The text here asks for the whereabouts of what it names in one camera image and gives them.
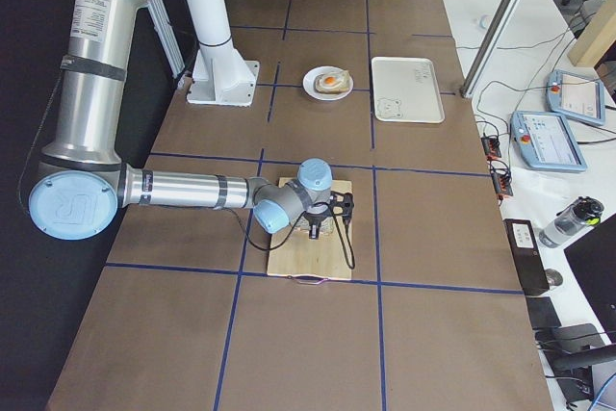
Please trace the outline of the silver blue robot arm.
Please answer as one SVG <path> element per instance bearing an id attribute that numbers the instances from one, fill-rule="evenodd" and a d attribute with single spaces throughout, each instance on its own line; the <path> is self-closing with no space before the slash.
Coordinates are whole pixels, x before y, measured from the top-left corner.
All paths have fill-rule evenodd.
<path id="1" fill-rule="evenodd" d="M 148 2 L 75 0 L 57 133 L 41 152 L 28 200 L 34 224 L 52 237 L 82 240 L 130 204 L 250 209 L 271 234 L 300 218 L 317 224 L 330 216 L 332 173 L 320 159 L 303 162 L 282 186 L 261 177 L 138 169 L 121 160 L 116 128 L 136 15 Z"/>

